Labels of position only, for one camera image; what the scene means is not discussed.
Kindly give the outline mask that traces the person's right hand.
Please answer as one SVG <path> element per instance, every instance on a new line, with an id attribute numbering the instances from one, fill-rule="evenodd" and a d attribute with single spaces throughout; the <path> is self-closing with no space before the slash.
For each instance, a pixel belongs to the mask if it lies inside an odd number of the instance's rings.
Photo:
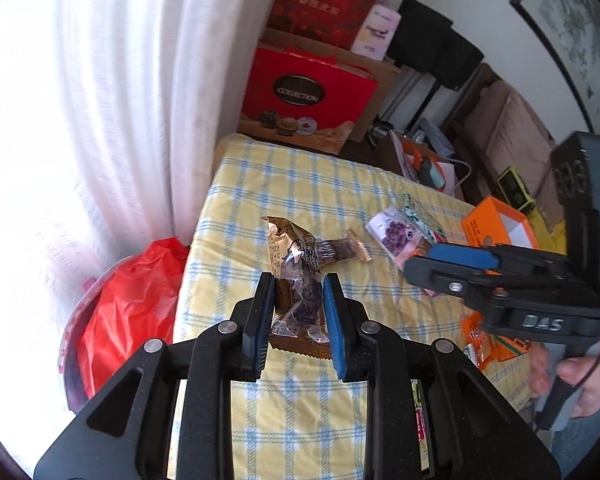
<path id="1" fill-rule="evenodd" d="M 600 341 L 576 356 L 581 348 L 532 342 L 530 391 L 536 397 L 535 425 L 562 431 L 573 416 L 600 410 Z"/>

